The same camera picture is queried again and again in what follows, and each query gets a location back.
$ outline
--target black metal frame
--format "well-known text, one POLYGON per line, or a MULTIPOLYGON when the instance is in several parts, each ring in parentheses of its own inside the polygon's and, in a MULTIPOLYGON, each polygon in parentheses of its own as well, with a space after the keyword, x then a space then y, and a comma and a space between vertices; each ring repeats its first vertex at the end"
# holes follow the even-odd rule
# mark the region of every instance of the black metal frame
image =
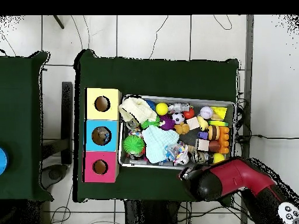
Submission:
POLYGON ((72 123, 73 123, 73 85, 62 83, 61 94, 61 139, 44 143, 41 148, 41 160, 61 152, 61 163, 72 163, 72 123))
POLYGON ((56 15, 53 15, 53 17, 55 18, 56 22, 58 22, 59 26, 64 29, 64 25, 63 23, 60 21, 59 17, 56 15))
MULTIPOLYGON (((253 61, 253 15, 246 17, 246 58, 245 58, 245 84, 244 84, 244 99, 247 100, 247 110, 245 112, 245 121, 243 135, 249 136, 251 128, 251 87, 252 87, 252 61, 253 61)), ((249 158, 250 143, 244 143, 243 154, 245 158, 249 158)), ((243 199, 241 207, 246 209, 243 199)), ((241 224, 247 224, 247 215, 241 212, 241 224)))

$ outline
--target orange toy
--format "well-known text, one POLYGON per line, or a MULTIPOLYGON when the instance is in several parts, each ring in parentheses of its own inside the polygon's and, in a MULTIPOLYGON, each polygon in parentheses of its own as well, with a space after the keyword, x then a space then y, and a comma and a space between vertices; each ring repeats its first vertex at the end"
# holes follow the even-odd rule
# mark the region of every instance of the orange toy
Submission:
POLYGON ((230 136, 228 135, 228 132, 230 129, 225 126, 219 126, 220 134, 219 134, 219 144, 220 144, 220 150, 218 151, 221 154, 227 154, 229 152, 228 146, 230 145, 228 143, 228 139, 230 136))

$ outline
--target light blue cloth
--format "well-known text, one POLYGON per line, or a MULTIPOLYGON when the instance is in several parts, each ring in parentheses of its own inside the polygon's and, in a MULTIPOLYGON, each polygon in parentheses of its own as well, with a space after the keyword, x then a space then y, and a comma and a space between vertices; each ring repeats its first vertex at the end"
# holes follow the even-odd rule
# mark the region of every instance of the light blue cloth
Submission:
POLYGON ((157 163, 165 159, 165 147, 175 144, 179 140, 179 134, 173 131, 164 131, 157 126, 150 125, 142 132, 146 143, 145 155, 149 162, 157 163))

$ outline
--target circular hole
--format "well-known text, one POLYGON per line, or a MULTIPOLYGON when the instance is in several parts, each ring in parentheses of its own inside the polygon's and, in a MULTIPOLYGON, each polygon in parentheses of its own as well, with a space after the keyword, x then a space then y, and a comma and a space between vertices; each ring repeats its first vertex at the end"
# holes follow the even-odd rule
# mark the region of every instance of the circular hole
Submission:
POLYGON ((92 169, 97 174, 105 174, 108 171, 108 164, 103 160, 97 160, 93 164, 92 169))
POLYGON ((91 138, 95 144, 104 146, 111 141, 111 132, 106 127, 96 127, 91 138))
POLYGON ((95 108, 97 111, 105 112, 110 108, 110 101, 105 96, 99 96, 95 100, 95 108))

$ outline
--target soccer ball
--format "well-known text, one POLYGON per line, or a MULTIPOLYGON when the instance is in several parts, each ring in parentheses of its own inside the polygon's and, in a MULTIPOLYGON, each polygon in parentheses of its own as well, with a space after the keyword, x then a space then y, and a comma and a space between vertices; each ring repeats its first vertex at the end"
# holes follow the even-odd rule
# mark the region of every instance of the soccer ball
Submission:
POLYGON ((175 121, 175 124, 180 124, 181 122, 184 122, 185 117, 182 113, 174 113, 172 119, 175 121))

